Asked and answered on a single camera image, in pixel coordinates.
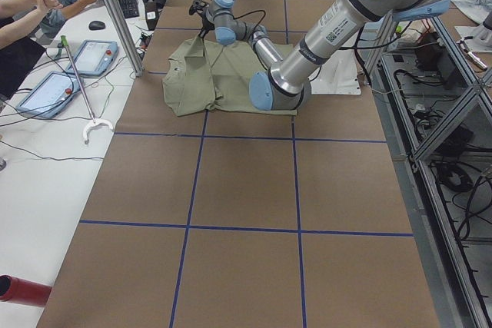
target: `white table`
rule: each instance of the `white table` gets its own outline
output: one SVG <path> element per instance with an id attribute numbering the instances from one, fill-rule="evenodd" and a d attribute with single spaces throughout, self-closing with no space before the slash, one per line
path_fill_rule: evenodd
<path id="1" fill-rule="evenodd" d="M 90 21 L 106 24 L 102 31 L 88 30 Z M 141 4 L 141 17 L 127 20 L 128 27 L 137 41 L 141 28 L 146 28 L 145 14 Z M 102 4 L 88 7 L 80 15 L 68 20 L 54 40 L 66 35 L 73 53 L 86 39 L 116 41 L 120 45 L 108 12 Z M 125 56 L 120 48 L 116 58 Z M 44 55 L 39 64 L 47 61 Z M 33 88 L 50 71 L 59 68 L 50 64 L 30 74 L 21 88 Z M 115 86 L 103 118 L 116 124 L 134 81 L 134 73 L 128 60 L 124 60 L 109 76 Z M 94 81 L 85 79 L 90 84 Z M 97 87 L 87 87 L 89 101 L 97 116 L 104 107 L 111 85 L 101 80 Z M 10 104 L 17 105 L 24 94 L 16 94 Z M 21 121 L 6 107 L 0 115 L 0 126 Z M 88 117 L 80 94 L 58 116 Z M 82 130 L 88 121 L 42 121 L 29 119 L 17 124 L 0 127 L 3 141 L 22 147 L 43 157 L 104 157 L 113 136 L 107 127 L 91 130 L 89 144 L 82 140 Z M 52 285 L 71 242 L 85 202 L 91 192 L 101 160 L 97 161 L 51 161 L 41 160 L 31 154 L 0 144 L 0 157 L 7 167 L 0 171 L 0 274 Z M 0 303 L 0 326 L 15 328 L 35 327 L 42 309 L 13 303 Z"/>

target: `keyboard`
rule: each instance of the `keyboard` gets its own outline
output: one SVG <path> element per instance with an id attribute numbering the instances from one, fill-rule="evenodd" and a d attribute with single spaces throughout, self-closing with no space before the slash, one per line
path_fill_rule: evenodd
<path id="1" fill-rule="evenodd" d="M 125 18 L 138 17 L 138 0 L 118 0 Z"/>

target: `computer mouse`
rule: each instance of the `computer mouse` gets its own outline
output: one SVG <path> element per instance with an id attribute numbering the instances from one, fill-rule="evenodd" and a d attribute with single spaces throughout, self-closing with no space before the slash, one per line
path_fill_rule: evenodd
<path id="1" fill-rule="evenodd" d="M 103 21 L 92 21 L 89 23 L 89 30 L 104 30 L 106 28 L 106 24 Z"/>

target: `robotic arm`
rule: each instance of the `robotic arm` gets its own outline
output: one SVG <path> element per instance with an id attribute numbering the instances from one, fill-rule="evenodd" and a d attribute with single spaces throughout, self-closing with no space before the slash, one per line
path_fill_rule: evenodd
<path id="1" fill-rule="evenodd" d="M 264 111 L 298 108 L 311 94 L 308 77 L 322 66 L 353 34 L 368 22 L 392 11 L 396 22 L 429 18 L 444 13 L 450 0 L 336 0 L 294 50 L 284 56 L 262 25 L 238 21 L 232 14 L 235 0 L 195 0 L 190 14 L 202 17 L 204 37 L 215 30 L 217 42 L 247 41 L 266 67 L 250 80 L 250 99 Z"/>

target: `green garment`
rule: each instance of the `green garment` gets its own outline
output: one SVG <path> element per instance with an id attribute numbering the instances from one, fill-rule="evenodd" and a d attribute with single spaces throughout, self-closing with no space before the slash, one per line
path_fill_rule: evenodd
<path id="1" fill-rule="evenodd" d="M 287 55 L 291 45 L 277 45 Z M 169 57 L 171 69 L 163 78 L 164 100 L 177 116 L 207 109 L 296 115 L 296 111 L 259 111 L 249 100 L 249 80 L 263 71 L 246 42 L 223 47 L 198 36 L 186 40 Z"/>

